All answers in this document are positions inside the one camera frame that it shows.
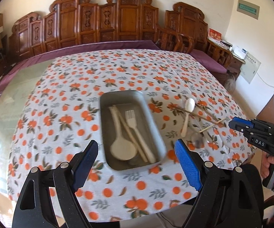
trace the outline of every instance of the silver screw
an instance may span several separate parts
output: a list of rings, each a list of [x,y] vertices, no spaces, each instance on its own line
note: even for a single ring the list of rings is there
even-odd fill
[[[235,167],[235,170],[238,172],[238,173],[241,173],[242,172],[242,169],[238,166],[238,167]]]
[[[30,171],[32,172],[32,173],[35,173],[35,172],[37,172],[37,170],[38,170],[38,167],[33,167]]]
[[[68,162],[63,162],[63,163],[61,163],[60,167],[61,167],[61,168],[66,168],[66,167],[68,167]]]
[[[207,162],[204,163],[204,165],[208,168],[211,168],[213,166],[213,163],[210,162],[210,161],[207,161]]]

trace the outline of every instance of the wooden chopstick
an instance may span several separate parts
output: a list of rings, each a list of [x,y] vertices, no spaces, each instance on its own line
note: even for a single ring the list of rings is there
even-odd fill
[[[226,119],[226,117],[223,118],[223,119],[221,119],[221,120],[219,120],[219,121],[217,122],[217,124],[220,123],[220,122],[222,122],[224,119]],[[212,125],[210,125],[210,126],[204,128],[204,129],[198,131],[198,133],[202,133],[202,132],[206,131],[207,129],[212,128],[213,126],[214,126],[214,124],[212,124]]]
[[[189,114],[191,114],[192,116],[199,117],[199,118],[201,118],[201,119],[203,119],[203,120],[205,120],[205,121],[207,121],[207,122],[211,122],[211,123],[213,123],[213,124],[215,124],[215,125],[218,125],[217,122],[214,122],[214,121],[211,121],[211,120],[209,120],[209,119],[206,119],[206,118],[204,118],[204,117],[202,117],[202,116],[199,116],[199,115],[197,115],[197,114],[195,114],[195,113],[193,113],[193,112],[188,112],[188,111],[186,111],[186,110],[184,110],[184,109],[181,109],[181,108],[179,108],[179,107],[175,107],[175,108],[178,109],[178,110],[181,110],[181,111],[183,111],[183,112],[189,113]]]
[[[209,112],[209,111],[205,110],[204,108],[202,108],[201,105],[199,105],[199,104],[196,103],[195,106],[198,107],[199,109],[201,109],[203,112],[207,113],[215,121],[217,121],[217,122],[219,121],[215,116],[213,116],[213,114],[211,112]]]
[[[142,160],[144,162],[148,162],[148,159],[146,157],[146,155],[144,154],[144,152],[142,151],[141,147],[139,146],[139,144],[137,143],[136,139],[134,138],[129,126],[126,124],[124,118],[122,117],[120,111],[118,110],[117,106],[116,105],[113,105],[113,107],[115,108],[116,112],[118,113],[118,116],[120,118],[120,121],[125,129],[125,131],[127,132],[128,136],[130,137],[132,143],[134,144],[134,146],[136,147],[137,151],[139,152]]]

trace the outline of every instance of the tablecloth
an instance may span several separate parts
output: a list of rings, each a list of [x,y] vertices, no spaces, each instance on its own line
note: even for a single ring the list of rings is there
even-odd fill
[[[168,149],[165,159],[148,171],[119,176],[103,160],[100,136],[99,96],[105,92],[136,89],[144,93],[154,121]],[[226,127],[209,129],[213,143],[200,149],[184,141],[190,150],[218,167],[240,165],[254,148],[239,132],[229,129],[233,116],[243,112],[221,84],[192,56],[170,51],[106,50],[56,58],[47,68],[28,98],[10,154],[9,197],[18,195],[31,167],[57,167],[81,152],[91,139],[99,144],[99,154],[88,179],[76,192],[90,221],[136,218],[174,207],[197,195],[174,153],[185,114],[183,107],[192,97]],[[196,108],[194,112],[210,119]],[[210,125],[190,119],[189,126]],[[62,216],[54,188],[50,195],[56,215]]]

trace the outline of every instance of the gray plastic tray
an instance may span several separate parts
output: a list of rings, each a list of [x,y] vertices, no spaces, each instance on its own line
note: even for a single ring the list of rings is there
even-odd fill
[[[128,110],[135,110],[137,128],[143,136],[145,142],[155,155],[156,163],[145,163],[139,153],[129,161],[121,161],[112,156],[110,147],[115,141],[115,126],[109,107],[116,105],[123,118]],[[148,104],[144,99],[143,93],[136,90],[116,91],[104,93],[100,97],[100,122],[103,140],[103,149],[108,166],[118,174],[129,174],[150,169],[159,164],[166,156],[167,150],[161,138],[159,130],[153,120]],[[122,135],[131,141],[123,125],[121,124]],[[131,129],[136,141],[138,138],[133,129]]]

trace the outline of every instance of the glass tabletop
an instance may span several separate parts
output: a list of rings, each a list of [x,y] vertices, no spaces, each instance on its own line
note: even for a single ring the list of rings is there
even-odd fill
[[[11,142],[24,104],[52,61],[45,61],[20,70],[0,97],[0,193],[7,194]]]

